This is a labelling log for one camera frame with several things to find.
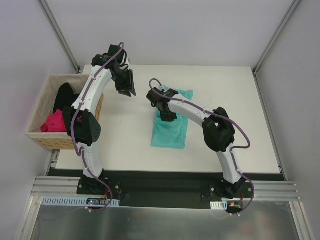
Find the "teal t shirt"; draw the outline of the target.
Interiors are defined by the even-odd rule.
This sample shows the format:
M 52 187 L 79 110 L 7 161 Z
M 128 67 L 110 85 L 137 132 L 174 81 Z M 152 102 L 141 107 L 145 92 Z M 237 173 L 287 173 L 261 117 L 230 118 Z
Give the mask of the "teal t shirt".
M 189 119 L 180 114 L 176 116 L 177 119 L 173 122 L 162 121 L 160 111 L 155 110 L 151 139 L 152 147 L 169 149 L 184 149 L 186 147 Z

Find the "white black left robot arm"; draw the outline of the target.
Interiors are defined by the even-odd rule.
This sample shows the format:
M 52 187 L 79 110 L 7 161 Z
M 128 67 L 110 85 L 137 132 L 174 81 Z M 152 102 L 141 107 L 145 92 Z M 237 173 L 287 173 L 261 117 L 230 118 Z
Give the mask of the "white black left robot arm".
M 114 81 L 115 89 L 120 95 L 136 96 L 134 74 L 124 42 L 110 45 L 107 53 L 97 54 L 92 59 L 88 79 L 79 97 L 62 111 L 67 134 L 72 139 L 76 155 L 83 163 L 78 194 L 112 193 L 103 176 L 104 168 L 97 144 L 102 127 L 96 118 L 99 101 L 110 81 Z

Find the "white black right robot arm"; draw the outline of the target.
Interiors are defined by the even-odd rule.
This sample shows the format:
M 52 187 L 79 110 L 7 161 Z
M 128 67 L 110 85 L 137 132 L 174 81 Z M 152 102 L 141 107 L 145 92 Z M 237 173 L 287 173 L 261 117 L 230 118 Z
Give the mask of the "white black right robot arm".
M 209 149 L 216 152 L 223 171 L 223 180 L 214 188 L 217 195 L 232 199 L 243 191 L 239 182 L 237 159 L 232 153 L 235 141 L 235 129 L 226 111 L 219 107 L 212 113 L 187 100 L 176 90 L 159 90 L 152 88 L 146 98 L 151 106 L 160 111 L 164 122 L 173 122 L 177 115 L 188 118 L 202 127 L 204 142 Z

